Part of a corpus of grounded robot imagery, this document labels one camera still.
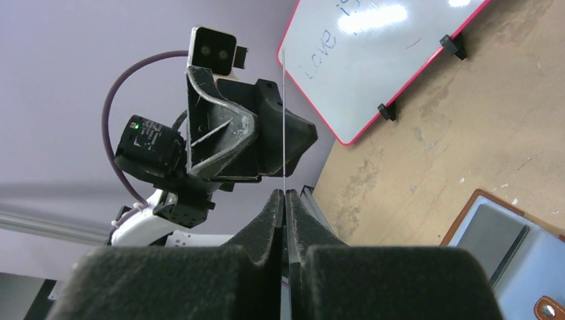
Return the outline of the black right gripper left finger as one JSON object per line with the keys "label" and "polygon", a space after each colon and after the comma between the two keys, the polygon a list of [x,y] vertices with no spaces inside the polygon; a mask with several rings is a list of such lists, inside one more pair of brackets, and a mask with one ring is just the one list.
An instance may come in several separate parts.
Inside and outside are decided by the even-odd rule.
{"label": "black right gripper left finger", "polygon": [[50,319],[278,319],[284,194],[218,247],[100,247]]}

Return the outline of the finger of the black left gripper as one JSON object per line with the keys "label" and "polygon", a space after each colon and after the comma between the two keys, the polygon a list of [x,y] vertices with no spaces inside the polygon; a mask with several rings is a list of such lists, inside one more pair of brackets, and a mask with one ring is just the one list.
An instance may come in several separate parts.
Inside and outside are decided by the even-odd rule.
{"label": "finger of the black left gripper", "polygon": [[[283,176],[282,98],[273,81],[257,81],[259,169],[267,177]],[[316,142],[315,124],[286,110],[286,176],[294,173],[302,155]]]}
{"label": "finger of the black left gripper", "polygon": [[257,137],[257,115],[225,98],[213,72],[189,65],[187,80],[187,173],[218,177]]}

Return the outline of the brown leather card holder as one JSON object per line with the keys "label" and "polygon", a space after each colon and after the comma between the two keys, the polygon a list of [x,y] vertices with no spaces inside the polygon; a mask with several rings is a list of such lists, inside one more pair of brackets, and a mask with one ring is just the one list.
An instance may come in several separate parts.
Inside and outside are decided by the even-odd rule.
{"label": "brown leather card holder", "polygon": [[564,232],[476,189],[441,243],[474,256],[505,319],[564,318]]}

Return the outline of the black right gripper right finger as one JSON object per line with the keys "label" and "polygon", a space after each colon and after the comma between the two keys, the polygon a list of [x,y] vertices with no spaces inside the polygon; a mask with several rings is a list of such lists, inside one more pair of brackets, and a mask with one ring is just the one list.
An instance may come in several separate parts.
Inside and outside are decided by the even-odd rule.
{"label": "black right gripper right finger", "polygon": [[438,246],[349,246],[286,192],[293,319],[501,319],[477,260]]}

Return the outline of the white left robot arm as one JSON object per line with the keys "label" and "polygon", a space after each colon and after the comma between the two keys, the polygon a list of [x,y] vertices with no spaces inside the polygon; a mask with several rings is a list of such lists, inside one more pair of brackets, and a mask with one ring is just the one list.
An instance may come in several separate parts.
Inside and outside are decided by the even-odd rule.
{"label": "white left robot arm", "polygon": [[318,138],[315,125],[284,108],[277,84],[215,79],[186,71],[186,131],[134,115],[115,151],[115,165],[155,192],[118,218],[111,245],[145,246],[205,222],[217,190],[263,177],[288,177]]}

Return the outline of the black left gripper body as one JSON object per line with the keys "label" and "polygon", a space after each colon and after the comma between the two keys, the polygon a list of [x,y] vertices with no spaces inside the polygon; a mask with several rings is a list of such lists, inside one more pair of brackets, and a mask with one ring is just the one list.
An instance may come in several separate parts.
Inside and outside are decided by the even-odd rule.
{"label": "black left gripper body", "polygon": [[[216,85],[225,98],[257,115],[257,82],[222,79]],[[187,173],[187,108],[182,123],[184,130],[176,124],[168,126],[140,115],[131,116],[113,154],[113,163],[119,171],[175,196],[171,204],[157,204],[159,217],[194,227],[214,209],[211,197],[215,191],[229,192],[237,183],[258,183],[267,176],[261,175],[259,169],[258,115],[254,142],[214,179]]]}

